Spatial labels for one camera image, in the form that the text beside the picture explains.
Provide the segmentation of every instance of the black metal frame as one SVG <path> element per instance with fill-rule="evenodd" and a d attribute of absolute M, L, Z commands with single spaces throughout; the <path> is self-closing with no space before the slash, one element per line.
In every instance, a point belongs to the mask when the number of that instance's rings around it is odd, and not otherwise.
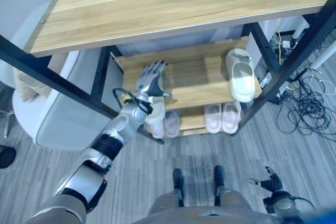
<path fill-rule="evenodd" d="M 281 66 L 277 62 L 274 52 L 270 49 L 270 44 L 258 23 L 244 26 L 243 35 L 246 35 L 249 31 L 252 33 L 267 67 L 272 73 L 272 80 L 265 86 L 260 96 L 254 100 L 253 105 L 246 111 L 239 123 L 237 132 L 233 135 L 236 135 L 267 101 L 276 96 L 283 83 L 290 78 L 336 26 L 335 7 L 336 0 L 328 0 L 319 13 L 304 15 L 310 27 Z"/>
<path fill-rule="evenodd" d="M 310 27 L 282 66 L 278 63 L 277 57 L 272 51 L 259 24 L 251 23 L 244 25 L 242 36 L 249 35 L 250 32 L 252 33 L 267 67 L 272 74 L 272 80 L 263 89 L 261 95 L 254 100 L 250 108 L 248 108 L 246 104 L 242 104 L 245 113 L 239 123 L 238 131 L 235 134 L 244 127 L 267 101 L 275 97 L 281 85 L 290 78 L 294 71 L 336 26 L 335 6 L 335 0 L 328 0 L 319 13 L 304 15 Z M 116 46 L 103 47 L 101 49 L 92 90 L 91 93 L 88 94 L 48 68 L 51 56 L 35 58 L 33 55 L 25 53 L 0 35 L 0 59 L 60 93 L 112 119 L 118 115 L 117 111 L 101 102 L 110 53 L 116 57 L 122 55 Z M 143 127 L 140 127 L 138 132 L 151 140 L 161 144 L 163 143 L 162 140 L 154 139 Z"/>

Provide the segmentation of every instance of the white sofa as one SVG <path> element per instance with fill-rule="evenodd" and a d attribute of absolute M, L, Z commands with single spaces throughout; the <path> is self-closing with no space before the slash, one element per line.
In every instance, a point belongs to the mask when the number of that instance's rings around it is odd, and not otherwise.
<path fill-rule="evenodd" d="M 34 12 L 26 19 L 12 39 L 14 44 L 23 47 L 39 20 L 38 16 Z M 100 48 L 70 52 L 60 75 L 90 93 L 99 56 Z M 13 67 L 5 62 L 0 62 L 0 67 L 1 79 L 13 84 Z M 112 89 L 121 86 L 122 72 L 110 58 L 102 102 L 114 110 L 119 108 Z M 38 95 L 26 102 L 15 90 L 13 109 L 19 124 L 36 145 L 65 151 L 85 149 L 110 121 L 56 90 L 52 90 L 47 98 Z"/>

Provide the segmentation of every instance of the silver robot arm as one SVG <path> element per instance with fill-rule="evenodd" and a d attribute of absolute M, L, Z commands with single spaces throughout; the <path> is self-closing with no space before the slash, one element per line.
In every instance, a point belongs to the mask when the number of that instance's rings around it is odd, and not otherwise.
<path fill-rule="evenodd" d="M 169 96 L 157 81 L 167 63 L 158 61 L 148 65 L 138 78 L 136 92 L 120 114 L 111 120 L 102 134 L 87 148 L 73 168 L 59 182 L 53 198 L 33 215 L 27 224 L 84 224 L 102 196 L 107 182 L 105 174 L 112 166 L 123 145 L 135 139 L 152 108 L 149 96 Z"/>

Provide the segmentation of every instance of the gray carpet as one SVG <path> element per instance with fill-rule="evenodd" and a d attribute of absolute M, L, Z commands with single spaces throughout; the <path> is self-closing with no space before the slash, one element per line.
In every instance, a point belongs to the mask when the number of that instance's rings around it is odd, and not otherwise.
<path fill-rule="evenodd" d="M 335 40 L 335 34 L 327 38 L 322 50 Z M 335 69 L 333 56 L 324 64 L 321 76 L 335 82 Z M 11 92 L 5 89 L 1 93 L 1 108 L 10 108 Z M 335 96 L 326 97 L 325 104 L 335 110 Z M 266 179 L 264 166 L 269 165 L 292 195 L 310 199 L 317 208 L 334 207 L 336 143 L 315 134 L 281 133 L 275 125 L 277 110 L 278 106 L 266 104 L 235 137 L 225 133 L 177 137 L 162 146 L 138 136 L 116 158 L 107 175 L 107 190 L 87 223 L 124 224 L 143 218 L 154 199 L 172 189 L 176 167 L 185 176 L 187 206 L 213 204 L 213 168 L 223 165 L 226 186 L 240 191 L 253 210 L 266 212 L 262 199 L 269 194 L 249 184 L 248 178 Z M 4 123 L 0 119 L 1 136 Z M 292 127 L 283 115 L 280 124 Z M 0 138 L 0 144 L 17 149 L 12 166 L 0 170 L 0 223 L 24 223 L 50 197 L 79 153 L 35 146 L 16 120 L 9 138 Z M 311 211 L 305 202 L 297 205 L 303 212 Z"/>

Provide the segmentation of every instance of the wooden shelf board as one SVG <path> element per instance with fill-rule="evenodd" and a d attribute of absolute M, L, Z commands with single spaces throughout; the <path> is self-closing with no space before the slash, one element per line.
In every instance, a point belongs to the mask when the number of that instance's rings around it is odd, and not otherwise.
<path fill-rule="evenodd" d="M 184 108 L 180 111 L 180 131 L 205 127 L 203 107 Z"/>
<path fill-rule="evenodd" d="M 201 129 L 180 131 L 179 136 L 190 136 L 190 135 L 198 135 L 198 134 L 205 134 L 205 133 L 208 133 L 206 128 L 201 128 Z"/>
<path fill-rule="evenodd" d="M 28 40 L 36 57 L 318 12 L 326 0 L 53 0 Z"/>
<path fill-rule="evenodd" d="M 245 48 L 247 37 L 212 44 L 141 54 L 118 59 L 124 69 L 123 88 L 134 92 L 138 76 L 148 64 L 166 60 L 163 88 L 167 110 L 232 101 L 225 55 L 232 48 Z M 261 93 L 255 78 L 256 97 Z"/>

